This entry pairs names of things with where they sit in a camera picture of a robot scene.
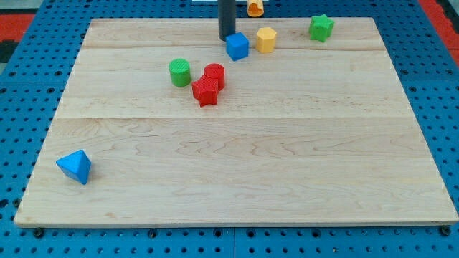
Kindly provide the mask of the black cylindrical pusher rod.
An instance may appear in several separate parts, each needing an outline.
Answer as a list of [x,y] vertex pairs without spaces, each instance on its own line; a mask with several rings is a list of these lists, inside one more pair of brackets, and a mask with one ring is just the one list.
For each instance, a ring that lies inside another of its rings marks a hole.
[[236,1],[218,0],[217,9],[219,38],[225,41],[228,36],[236,31]]

